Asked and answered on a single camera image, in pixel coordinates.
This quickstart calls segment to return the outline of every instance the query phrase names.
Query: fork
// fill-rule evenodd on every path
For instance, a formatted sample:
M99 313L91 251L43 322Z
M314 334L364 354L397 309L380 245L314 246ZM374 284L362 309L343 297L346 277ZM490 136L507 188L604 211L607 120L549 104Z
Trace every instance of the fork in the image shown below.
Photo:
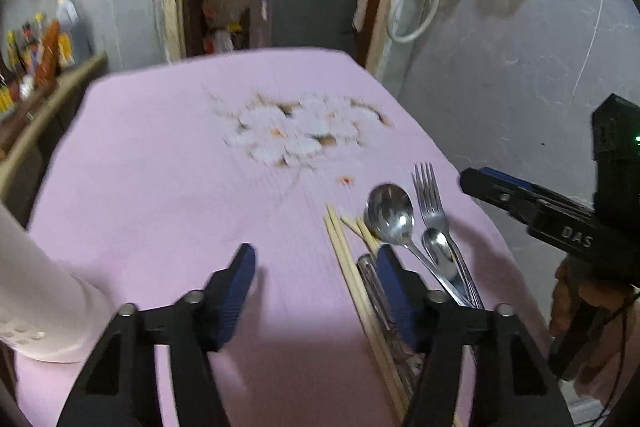
M475 307L484 309L482 298L478 293L478 288L471 277L468 267L466 267L465 259L462 257L460 248L458 248L458 245L456 245L456 242L449 233L449 219L447 219L447 215L442 208L440 192L431 163L429 163L428 167L424 163L420 163L419 167L418 164L415 164L414 184L418 196L420 214L422 214L422 220L425 226L427 229L436 229L445 236L447 243L449 243L453 261L465 284L469 300Z

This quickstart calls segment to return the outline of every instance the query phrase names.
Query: pink table surface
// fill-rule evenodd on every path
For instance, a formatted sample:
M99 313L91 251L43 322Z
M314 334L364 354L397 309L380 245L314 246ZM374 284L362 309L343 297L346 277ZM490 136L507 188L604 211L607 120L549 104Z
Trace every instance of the pink table surface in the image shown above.
M266 166L225 143L238 122L221 116L221 107L239 110L257 94L299 100L308 93L362 100L391 125L311 168ZM267 50L108 76L90 89L60 144L30 232L115 305L133 301L140 309L200 288L240 243L252 243L257 277L236 336L210 357L232 425L388 427L398 422L322 216L328 202L360 215L382 182L405 187L415 206L417 161L434 164L452 235L486 306L511 303L546 349L545 323L522 274L494 224L460 191L456 169L367 71L337 52ZM416 238L422 232L418 226ZM347 234L354 256L364 253ZM409 252L397 252L439 287ZM174 427L164 349L157 367L162 415ZM80 369L17 358L18 399L34 427L56 424ZM463 420L472 384L465 371Z

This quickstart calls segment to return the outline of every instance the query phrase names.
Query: white cylindrical container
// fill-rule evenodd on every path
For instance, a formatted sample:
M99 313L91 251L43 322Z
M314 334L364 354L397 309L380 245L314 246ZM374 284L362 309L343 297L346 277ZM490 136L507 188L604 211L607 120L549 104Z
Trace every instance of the white cylindrical container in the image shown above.
M53 263L0 203L0 340L32 359L79 362L112 315L107 297Z

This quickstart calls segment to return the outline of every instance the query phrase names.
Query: fork handle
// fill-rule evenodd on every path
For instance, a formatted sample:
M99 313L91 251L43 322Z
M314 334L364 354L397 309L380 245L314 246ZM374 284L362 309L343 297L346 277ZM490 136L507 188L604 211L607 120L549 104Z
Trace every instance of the fork handle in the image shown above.
M440 273L440 270L438 270L438 268L428 259L427 256L425 256L425 254L420 251L418 247L415 246L413 242L407 243L406 245L402 246L412 254L414 254L418 258L418 260L426 266L427 270L429 270L431 274L438 280L440 285L456 302L456 304L458 304L459 306L466 306L467 308L473 308L471 303L460 294L456 287L449 282L449 279L447 279L442 273Z
M453 238L449 235L449 233L446 233L445 237L447 238L447 242L449 243L449 246L453 251L454 258L455 258L454 261L458 266L458 270L460 270L460 274L462 275L462 280L465 283L466 291L469 294L469 298L472 304L474 305L475 308L484 310L485 309L484 302L482 302L482 298L480 296L480 293L478 292L478 287L476 286L476 283L474 282L473 277L471 277L471 272L469 272L469 269L466 266L465 259L464 257L462 257L462 252L460 251L460 248L458 248L458 245L453 240Z

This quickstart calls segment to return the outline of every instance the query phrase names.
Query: black cable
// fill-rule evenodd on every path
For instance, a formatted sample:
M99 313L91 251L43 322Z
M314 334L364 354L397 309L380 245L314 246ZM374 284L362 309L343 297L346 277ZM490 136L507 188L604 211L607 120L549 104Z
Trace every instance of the black cable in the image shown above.
M598 328L598 332L602 331L606 325L608 325L609 323L614 321L616 318L618 318L620 315L622 315L622 341L620 343L620 361L618 362L618 371L616 373L616 379L613 382L613 388L611 390L611 394L609 394L609 399L607 400L606 404L604 404L604 407L602 408L602 411L600 412L598 417L593 422L591 422L590 427L595 427L598 424L598 422L605 417L604 414L607 412L607 410L609 410L609 407L611 406L611 402L613 401L614 397L616 396L616 392L618 391L618 386L620 385L620 380L622 378L622 371L625 366L626 328L627 328L627 320L628 320L627 312L628 312L628 309L634 304L634 302L638 300L638 298L640 298L640 291L635 293L631 297L627 298L625 302L622 304L622 306L620 306L620 308L617 311L612 313L611 316L606 321L604 321L602 326Z

